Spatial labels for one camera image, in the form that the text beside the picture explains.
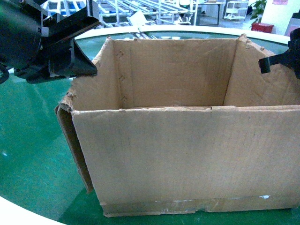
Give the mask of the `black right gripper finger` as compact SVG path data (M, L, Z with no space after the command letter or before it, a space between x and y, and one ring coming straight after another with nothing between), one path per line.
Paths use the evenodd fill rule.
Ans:
M258 64L261 70L262 74L269 73L270 67L276 64L281 64L286 67L290 67L290 56L291 54L288 53L282 53L278 55L269 56L263 59L259 59Z

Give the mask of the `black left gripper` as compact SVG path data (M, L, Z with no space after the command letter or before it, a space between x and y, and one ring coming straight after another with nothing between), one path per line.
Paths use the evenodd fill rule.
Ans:
M83 53L75 37L100 24L98 5L86 6L70 16L49 16L42 0L0 2L0 82L9 70L28 83L44 83L77 76L95 76L97 68Z

